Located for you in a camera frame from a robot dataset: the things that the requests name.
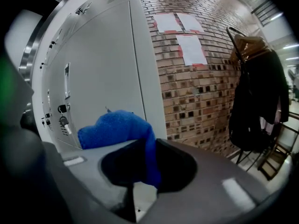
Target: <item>black jacket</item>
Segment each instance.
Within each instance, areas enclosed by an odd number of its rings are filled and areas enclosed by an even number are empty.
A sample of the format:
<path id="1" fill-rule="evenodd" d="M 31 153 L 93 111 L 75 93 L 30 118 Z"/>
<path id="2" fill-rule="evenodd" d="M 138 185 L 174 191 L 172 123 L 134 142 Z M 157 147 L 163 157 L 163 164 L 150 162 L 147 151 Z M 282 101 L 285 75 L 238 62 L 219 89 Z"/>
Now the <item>black jacket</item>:
<path id="1" fill-rule="evenodd" d="M 273 124 L 278 99 L 281 105 L 281 122 L 288 121 L 289 92 L 285 74 L 276 52 L 264 53 L 245 63 L 249 73 L 250 89 L 259 116 Z"/>

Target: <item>air vent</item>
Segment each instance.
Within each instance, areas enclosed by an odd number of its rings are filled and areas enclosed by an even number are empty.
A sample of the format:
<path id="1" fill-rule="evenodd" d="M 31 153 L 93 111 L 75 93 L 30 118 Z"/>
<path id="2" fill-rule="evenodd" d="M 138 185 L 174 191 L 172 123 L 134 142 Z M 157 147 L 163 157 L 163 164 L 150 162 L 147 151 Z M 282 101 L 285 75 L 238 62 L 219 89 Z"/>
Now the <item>air vent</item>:
<path id="1" fill-rule="evenodd" d="M 62 134 L 65 135 L 65 136 L 69 136 L 66 129 L 61 125 L 61 123 L 59 123 L 59 124 L 60 124 L 60 129 L 61 129 Z"/>
<path id="2" fill-rule="evenodd" d="M 108 0 L 107 4 L 110 3 L 110 2 L 113 2 L 113 1 L 114 1 L 114 0 Z"/>

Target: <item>white paper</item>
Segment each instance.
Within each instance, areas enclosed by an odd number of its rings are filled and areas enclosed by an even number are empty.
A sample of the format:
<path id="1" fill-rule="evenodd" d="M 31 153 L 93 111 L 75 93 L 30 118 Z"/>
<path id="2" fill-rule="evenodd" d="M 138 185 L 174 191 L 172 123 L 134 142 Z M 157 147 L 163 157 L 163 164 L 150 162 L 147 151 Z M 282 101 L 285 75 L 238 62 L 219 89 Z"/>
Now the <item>white paper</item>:
<path id="1" fill-rule="evenodd" d="M 192 15 L 184 13 L 177 13 L 177 15 L 186 31 L 196 30 L 199 32 L 205 32 L 200 23 Z"/>
<path id="2" fill-rule="evenodd" d="M 176 37 L 183 51 L 185 65 L 207 65 L 202 46 L 196 35 L 176 35 Z"/>
<path id="3" fill-rule="evenodd" d="M 177 31 L 181 32 L 182 28 L 177 23 L 175 16 L 173 13 L 167 13 L 167 14 L 157 14 L 154 15 L 154 19 L 157 23 L 157 27 L 160 33 L 166 32 L 166 31 Z"/>

